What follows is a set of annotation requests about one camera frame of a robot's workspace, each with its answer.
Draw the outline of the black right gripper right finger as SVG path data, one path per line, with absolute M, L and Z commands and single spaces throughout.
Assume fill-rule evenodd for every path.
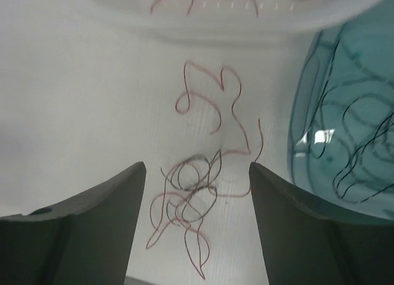
M 351 211 L 249 167 L 270 284 L 392 284 L 393 221 Z

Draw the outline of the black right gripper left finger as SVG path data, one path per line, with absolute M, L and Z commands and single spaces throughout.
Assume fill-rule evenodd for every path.
M 2 284 L 123 284 L 145 187 L 138 162 L 28 215 L 1 218 Z

